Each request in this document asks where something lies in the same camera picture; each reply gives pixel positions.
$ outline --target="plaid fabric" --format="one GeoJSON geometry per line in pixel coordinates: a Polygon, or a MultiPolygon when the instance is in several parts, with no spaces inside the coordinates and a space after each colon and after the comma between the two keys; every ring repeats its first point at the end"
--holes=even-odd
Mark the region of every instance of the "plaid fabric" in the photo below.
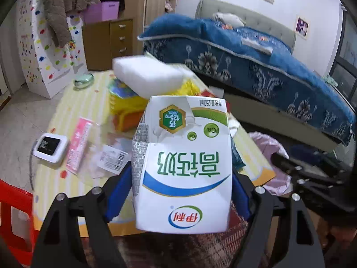
{"type": "MultiPolygon", "coordinates": [[[[237,252],[248,223],[231,207],[227,232],[203,235],[172,235],[146,232],[115,237],[128,268],[226,268],[237,252]]],[[[96,267],[89,239],[83,248],[90,267],[96,267]]]]}

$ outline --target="green hexagon label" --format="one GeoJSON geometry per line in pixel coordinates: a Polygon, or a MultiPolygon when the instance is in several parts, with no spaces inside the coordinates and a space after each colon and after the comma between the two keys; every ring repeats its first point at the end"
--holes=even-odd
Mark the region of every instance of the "green hexagon label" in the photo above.
{"type": "Polygon", "coordinates": [[[186,126],[186,113],[175,105],[160,111],[160,127],[174,134],[186,126]]]}

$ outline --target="white sponge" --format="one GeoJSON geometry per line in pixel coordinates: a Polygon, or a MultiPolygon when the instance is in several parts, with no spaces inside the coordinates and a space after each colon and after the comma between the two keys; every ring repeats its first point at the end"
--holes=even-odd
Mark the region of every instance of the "white sponge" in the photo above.
{"type": "Polygon", "coordinates": [[[113,59],[113,70],[118,79],[146,99],[179,89],[185,78],[179,69],[142,55],[113,59]]]}

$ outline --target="brown jacket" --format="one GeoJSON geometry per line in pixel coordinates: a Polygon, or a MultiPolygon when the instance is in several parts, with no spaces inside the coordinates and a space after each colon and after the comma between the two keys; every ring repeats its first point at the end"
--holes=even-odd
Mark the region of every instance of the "brown jacket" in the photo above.
{"type": "Polygon", "coordinates": [[[82,11],[89,4],[99,3],[99,0],[44,0],[45,17],[52,28],[53,41],[56,46],[65,46],[72,40],[66,21],[66,13],[72,10],[82,11]]]}

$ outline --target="bed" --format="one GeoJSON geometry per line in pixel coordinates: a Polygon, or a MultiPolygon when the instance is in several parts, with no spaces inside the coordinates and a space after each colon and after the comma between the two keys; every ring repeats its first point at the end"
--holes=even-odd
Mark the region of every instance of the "bed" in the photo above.
{"type": "Polygon", "coordinates": [[[197,74],[248,94],[245,98],[228,97],[242,106],[239,114],[233,113],[238,120],[326,151],[338,142],[349,143],[355,123],[353,110],[292,56],[295,32],[268,17],[222,1],[201,0],[196,19],[161,16],[138,39],[143,41],[144,51],[157,59],[184,63],[197,74]],[[246,25],[227,29],[210,20],[216,12],[235,14],[246,25]],[[247,46],[244,40],[256,41],[272,53],[247,46]]]}

